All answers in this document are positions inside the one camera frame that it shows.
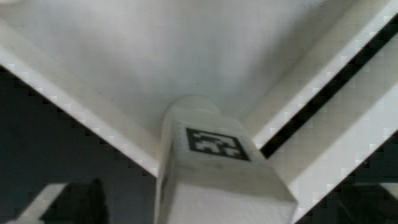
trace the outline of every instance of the dark gap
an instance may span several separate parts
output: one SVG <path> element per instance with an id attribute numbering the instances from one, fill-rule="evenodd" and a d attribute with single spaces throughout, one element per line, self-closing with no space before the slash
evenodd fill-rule
<path id="1" fill-rule="evenodd" d="M 398 15 L 391 19 L 378 34 L 375 35 L 373 39 L 369 40 L 364 48 L 361 49 L 346 66 L 343 67 L 341 71 L 337 72 L 323 89 L 320 90 L 318 94 L 314 95 L 307 105 L 302 107 L 300 111 L 297 112 L 289 122 L 286 123 L 284 127 L 281 128 L 270 141 L 265 143 L 261 152 L 263 152 L 263 155 L 266 158 L 275 153 L 281 145 L 288 141 L 297 130 L 300 129 L 302 125 L 305 124 L 309 118 L 313 117 L 313 115 L 318 112 L 320 108 L 323 107 L 327 101 L 330 100 L 334 94 L 341 90 L 346 82 L 350 81 L 350 79 L 352 79 L 353 75 L 357 74 L 361 68 L 364 67 L 369 59 L 373 58 L 377 52 L 380 51 L 384 45 L 387 44 L 396 32 L 398 32 Z"/>

